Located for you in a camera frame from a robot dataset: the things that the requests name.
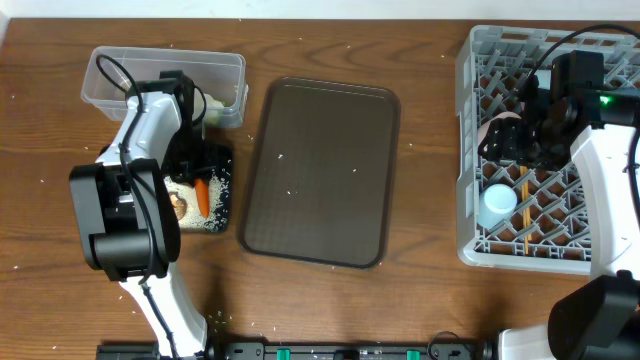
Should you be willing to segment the orange carrot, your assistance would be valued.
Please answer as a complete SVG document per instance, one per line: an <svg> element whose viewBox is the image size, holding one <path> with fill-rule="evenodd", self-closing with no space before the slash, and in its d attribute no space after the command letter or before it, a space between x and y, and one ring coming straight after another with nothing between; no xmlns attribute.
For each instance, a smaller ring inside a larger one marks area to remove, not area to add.
<svg viewBox="0 0 640 360"><path fill-rule="evenodd" d="M210 212L208 182L204 179L196 178L194 180L194 189L199 212L203 218L208 218Z"/></svg>

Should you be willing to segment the pink cup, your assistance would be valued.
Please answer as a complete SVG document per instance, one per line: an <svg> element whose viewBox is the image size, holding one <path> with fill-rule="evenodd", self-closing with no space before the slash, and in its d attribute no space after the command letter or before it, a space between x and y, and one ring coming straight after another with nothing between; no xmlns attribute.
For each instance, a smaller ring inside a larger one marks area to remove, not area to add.
<svg viewBox="0 0 640 360"><path fill-rule="evenodd" d="M477 150L480 156L485 157L489 153L489 150L496 144L497 140L496 135L494 134L495 128L493 127L493 124L498 124L504 119L521 120L521 116L514 112L506 111L496 115L491 120L488 120L481 125L477 130Z"/></svg>

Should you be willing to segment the white rice pile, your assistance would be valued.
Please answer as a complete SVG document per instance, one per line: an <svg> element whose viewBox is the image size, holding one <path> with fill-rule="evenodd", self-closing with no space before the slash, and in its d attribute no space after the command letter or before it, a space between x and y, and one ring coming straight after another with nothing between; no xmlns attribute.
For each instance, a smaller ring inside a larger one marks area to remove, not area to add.
<svg viewBox="0 0 640 360"><path fill-rule="evenodd" d="M210 212L208 218L203 218L199 212L195 189L188 183L175 183L169 176L164 177L164 184L169 193L176 193L187 203L186 215L178 220L181 230L188 232L217 233L226 230L230 210L229 181L227 179L212 176L208 182Z"/></svg>

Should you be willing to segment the brown food scrap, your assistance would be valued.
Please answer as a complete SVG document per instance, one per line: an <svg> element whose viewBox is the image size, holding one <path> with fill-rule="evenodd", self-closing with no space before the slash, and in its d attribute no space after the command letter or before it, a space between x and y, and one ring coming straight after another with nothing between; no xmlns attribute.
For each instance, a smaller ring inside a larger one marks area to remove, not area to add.
<svg viewBox="0 0 640 360"><path fill-rule="evenodd" d="M170 193L170 201L177 219L181 220L186 215L188 209L186 201L176 193Z"/></svg>

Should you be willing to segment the white tissue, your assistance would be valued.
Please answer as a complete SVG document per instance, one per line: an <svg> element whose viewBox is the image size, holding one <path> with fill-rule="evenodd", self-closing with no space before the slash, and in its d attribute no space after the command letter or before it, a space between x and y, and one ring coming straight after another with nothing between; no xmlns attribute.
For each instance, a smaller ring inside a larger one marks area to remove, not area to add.
<svg viewBox="0 0 640 360"><path fill-rule="evenodd" d="M211 95L205 94L205 98L202 98L200 92L197 91L194 95L192 121L200 119L207 126L217 126L222 118L224 108L224 104Z"/></svg>

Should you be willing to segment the light blue cup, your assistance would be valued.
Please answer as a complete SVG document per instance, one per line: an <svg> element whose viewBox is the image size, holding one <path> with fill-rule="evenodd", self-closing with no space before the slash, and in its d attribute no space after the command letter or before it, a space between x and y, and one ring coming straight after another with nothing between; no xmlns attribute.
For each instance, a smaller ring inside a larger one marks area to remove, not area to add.
<svg viewBox="0 0 640 360"><path fill-rule="evenodd" d="M501 221L510 220L517 204L518 197L512 188L504 184L491 185L480 195L477 223L491 229Z"/></svg>

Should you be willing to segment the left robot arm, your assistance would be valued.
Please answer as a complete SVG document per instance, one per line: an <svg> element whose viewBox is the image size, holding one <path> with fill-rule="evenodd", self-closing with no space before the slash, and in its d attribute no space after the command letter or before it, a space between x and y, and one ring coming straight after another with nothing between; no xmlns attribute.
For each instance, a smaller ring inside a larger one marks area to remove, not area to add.
<svg viewBox="0 0 640 360"><path fill-rule="evenodd" d="M193 122L196 86L179 70L132 82L128 114L90 165L69 176L83 256L136 301L161 359L198 359L207 324L176 264L181 233L165 180L192 183L208 171L208 146Z"/></svg>

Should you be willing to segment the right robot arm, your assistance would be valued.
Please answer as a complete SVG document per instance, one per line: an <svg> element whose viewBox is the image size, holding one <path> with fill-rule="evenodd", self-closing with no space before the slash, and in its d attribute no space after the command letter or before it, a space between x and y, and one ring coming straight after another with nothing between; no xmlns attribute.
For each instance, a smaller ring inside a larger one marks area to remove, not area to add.
<svg viewBox="0 0 640 360"><path fill-rule="evenodd" d="M590 281L559 300L546 323L502 331L497 359L639 356L639 93L604 86L604 56L574 50L552 62L550 87L533 78L523 113L490 121L486 160L559 170L572 163L591 237Z"/></svg>

